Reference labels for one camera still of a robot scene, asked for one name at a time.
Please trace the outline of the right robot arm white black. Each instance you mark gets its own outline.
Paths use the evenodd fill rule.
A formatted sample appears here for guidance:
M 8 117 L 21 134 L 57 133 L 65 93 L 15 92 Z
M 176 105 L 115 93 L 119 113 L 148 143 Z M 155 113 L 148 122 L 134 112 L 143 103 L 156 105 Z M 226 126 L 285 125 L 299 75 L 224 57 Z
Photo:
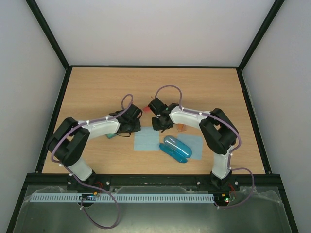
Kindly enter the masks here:
M 210 173 L 211 184 L 217 190 L 223 190 L 231 177 L 231 157 L 234 145 L 240 141 L 240 135 L 226 114 L 219 108 L 213 111 L 187 109 L 177 103 L 164 104 L 159 98 L 152 100 L 148 107 L 155 114 L 152 126 L 156 131 L 165 131 L 174 124 L 183 124 L 200 129 L 213 152 L 213 167 Z

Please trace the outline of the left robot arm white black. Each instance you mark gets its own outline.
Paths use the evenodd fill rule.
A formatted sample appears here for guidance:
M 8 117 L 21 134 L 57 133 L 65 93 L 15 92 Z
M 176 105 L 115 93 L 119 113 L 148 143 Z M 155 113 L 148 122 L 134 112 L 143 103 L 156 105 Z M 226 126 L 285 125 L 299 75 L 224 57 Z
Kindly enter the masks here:
M 82 158 L 86 143 L 107 134 L 138 132 L 141 116 L 142 110 L 131 104 L 124 110 L 91 121 L 76 121 L 68 117 L 49 138 L 47 150 L 79 180 L 86 181 L 94 174 Z

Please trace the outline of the light blue cleaning cloth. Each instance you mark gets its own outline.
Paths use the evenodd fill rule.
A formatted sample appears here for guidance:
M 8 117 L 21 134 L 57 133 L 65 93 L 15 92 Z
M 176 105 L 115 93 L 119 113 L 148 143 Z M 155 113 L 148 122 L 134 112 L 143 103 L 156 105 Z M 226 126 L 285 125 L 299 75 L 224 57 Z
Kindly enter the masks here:
M 134 135 L 134 151 L 159 151 L 159 131 L 152 127 L 142 127 Z

